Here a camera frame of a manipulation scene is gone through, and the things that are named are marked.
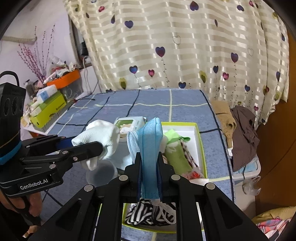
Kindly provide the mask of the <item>person left hand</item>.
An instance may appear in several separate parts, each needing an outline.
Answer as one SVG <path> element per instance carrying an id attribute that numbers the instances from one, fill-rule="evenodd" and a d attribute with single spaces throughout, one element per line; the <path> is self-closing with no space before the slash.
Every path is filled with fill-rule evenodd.
<path id="1" fill-rule="evenodd" d="M 34 225 L 41 225 L 40 214 L 42 212 L 43 202 L 40 192 L 25 197 L 8 198 L 1 191 L 1 204 L 7 210 L 24 214 L 26 219 Z"/>

